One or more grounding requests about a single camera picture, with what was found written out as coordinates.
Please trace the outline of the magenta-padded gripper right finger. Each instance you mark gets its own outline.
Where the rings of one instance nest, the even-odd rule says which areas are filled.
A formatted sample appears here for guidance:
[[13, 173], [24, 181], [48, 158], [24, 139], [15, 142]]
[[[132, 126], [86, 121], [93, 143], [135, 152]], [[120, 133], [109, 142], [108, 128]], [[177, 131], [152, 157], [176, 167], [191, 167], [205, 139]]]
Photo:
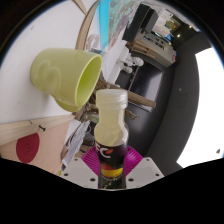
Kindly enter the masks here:
[[128, 147], [124, 159], [124, 176], [127, 189], [140, 188], [164, 177], [150, 157], [142, 157]]

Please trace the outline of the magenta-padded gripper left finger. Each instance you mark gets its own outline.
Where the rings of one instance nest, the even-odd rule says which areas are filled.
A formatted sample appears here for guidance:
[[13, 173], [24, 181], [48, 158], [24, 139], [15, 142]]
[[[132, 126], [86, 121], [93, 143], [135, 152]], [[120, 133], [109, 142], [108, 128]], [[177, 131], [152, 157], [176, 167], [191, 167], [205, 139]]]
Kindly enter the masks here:
[[99, 175], [100, 163], [94, 147], [80, 158], [74, 157], [61, 173], [63, 179], [90, 189], [98, 188]]

